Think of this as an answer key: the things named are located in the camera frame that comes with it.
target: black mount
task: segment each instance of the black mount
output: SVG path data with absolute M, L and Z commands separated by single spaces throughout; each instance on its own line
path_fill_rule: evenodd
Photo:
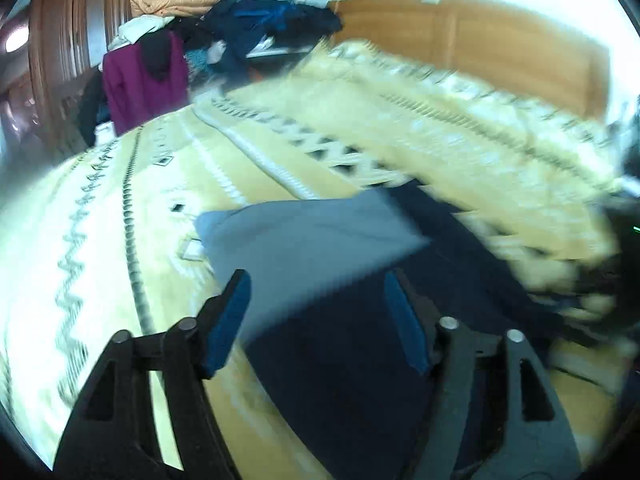
M 441 317 L 401 272 L 395 277 L 422 327 L 436 372 L 436 390 L 412 458 L 399 478 L 420 480 L 572 480 L 580 463 L 564 411 L 524 335 L 473 332 Z M 237 270 L 222 295 L 196 318 L 167 332 L 133 338 L 117 332 L 87 379 L 60 441 L 54 473 L 62 480 L 241 480 L 204 393 L 226 361 L 250 296 Z M 220 330 L 232 320 L 232 330 Z M 502 386 L 492 400 L 500 421 L 495 449 L 461 472 L 463 445 L 479 362 L 500 362 Z M 184 471 L 167 466 L 154 423 L 148 373 L 161 373 Z

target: ceiling light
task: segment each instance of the ceiling light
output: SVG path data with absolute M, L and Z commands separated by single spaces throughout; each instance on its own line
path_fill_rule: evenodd
M 14 50 L 18 50 L 21 46 L 23 46 L 29 40 L 29 26 L 23 25 L 22 27 L 16 28 L 9 36 L 6 38 L 4 42 L 4 49 L 7 52 L 13 52 Z

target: pile of clothes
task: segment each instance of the pile of clothes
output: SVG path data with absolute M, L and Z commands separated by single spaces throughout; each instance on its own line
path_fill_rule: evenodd
M 98 111 L 108 104 L 121 135 L 188 104 L 188 89 L 249 83 L 247 55 L 272 46 L 314 46 L 341 30 L 329 9 L 301 0 L 130 0 L 133 19 L 118 28 L 87 85 L 79 129 L 95 143 Z
M 261 387 L 332 478 L 398 478 L 432 406 L 435 356 L 411 307 L 389 288 L 390 270 L 401 269 L 418 295 L 472 330 L 521 330 L 542 360 L 562 330 L 561 316 L 533 301 L 454 213 L 414 180 L 196 220 L 221 282 L 235 269 L 250 274 L 238 341 Z M 478 368 L 475 378 L 480 402 L 470 405 L 459 471 L 481 459 L 481 429 L 495 416 L 481 401 L 491 393 L 489 370 Z

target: zigzag pattern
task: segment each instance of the zigzag pattern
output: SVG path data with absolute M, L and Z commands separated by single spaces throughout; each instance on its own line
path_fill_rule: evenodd
M 388 168 L 374 157 L 353 146 L 347 146 L 337 139 L 327 139 L 311 128 L 274 112 L 251 109 L 226 97 L 216 97 L 211 103 L 221 112 L 232 117 L 251 119 L 266 124 L 275 133 L 302 152 L 318 160 L 329 170 L 348 177 L 361 187 L 402 186 L 412 179 L 395 168 Z
M 82 221 L 89 215 L 86 206 L 95 199 L 95 195 L 93 195 L 92 192 L 100 186 L 98 181 L 104 177 L 104 170 L 109 166 L 108 161 L 113 158 L 110 153 L 114 149 L 116 142 L 117 139 L 107 144 L 98 157 L 99 162 L 92 164 L 92 170 L 94 170 L 94 172 L 86 177 L 89 184 L 81 187 L 84 195 L 76 200 L 78 209 L 69 215 L 71 227 L 68 233 L 62 237 L 68 244 L 68 249 L 58 262 L 58 267 L 66 273 L 66 276 L 56 293 L 55 301 L 56 305 L 64 311 L 65 318 L 56 333 L 55 343 L 56 348 L 66 357 L 65 374 L 58 381 L 58 394 L 60 395 L 60 399 L 70 408 L 76 402 L 76 397 L 78 396 L 78 377 L 87 360 L 86 346 L 71 335 L 71 331 L 76 324 L 83 304 L 82 298 L 71 292 L 73 284 L 84 271 L 84 264 L 75 259 L 76 253 L 86 240 L 86 235 L 80 232 L 78 228 Z

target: bed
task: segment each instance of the bed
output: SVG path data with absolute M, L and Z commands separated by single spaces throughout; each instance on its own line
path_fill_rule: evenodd
M 202 212 L 417 178 L 531 292 L 570 290 L 577 263 L 618 250 L 590 208 L 617 189 L 600 122 L 606 49 L 484 0 L 331 5 L 344 30 L 289 75 L 208 96 L 88 150 L 2 211 L 11 233 L 3 403 L 49 465 L 110 336 L 164 331 L 222 290 L 198 248 Z M 590 362 L 580 370 L 588 381 L 553 372 L 584 464 L 629 355 L 556 349 L 564 370 Z M 157 377 L 152 389 L 163 456 L 180 467 Z M 242 349 L 206 390 L 244 479 L 330 478 Z

